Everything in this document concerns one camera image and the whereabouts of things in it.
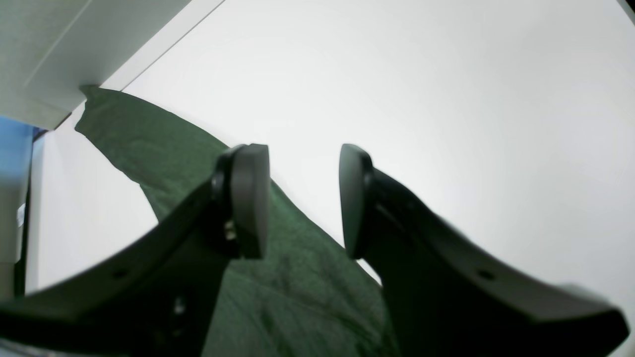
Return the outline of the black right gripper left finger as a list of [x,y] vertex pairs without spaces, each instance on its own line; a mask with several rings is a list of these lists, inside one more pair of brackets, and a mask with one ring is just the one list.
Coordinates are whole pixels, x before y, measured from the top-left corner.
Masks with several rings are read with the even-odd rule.
[[1,305],[3,357],[199,357],[230,262],[267,251],[268,146],[237,145],[163,221],[87,271]]

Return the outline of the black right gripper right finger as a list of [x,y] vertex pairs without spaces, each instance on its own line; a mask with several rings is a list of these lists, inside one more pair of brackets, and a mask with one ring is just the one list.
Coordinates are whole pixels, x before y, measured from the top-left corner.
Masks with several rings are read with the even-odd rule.
[[501,262],[356,145],[339,190],[347,255],[381,279],[404,357],[607,357],[628,339],[618,307]]

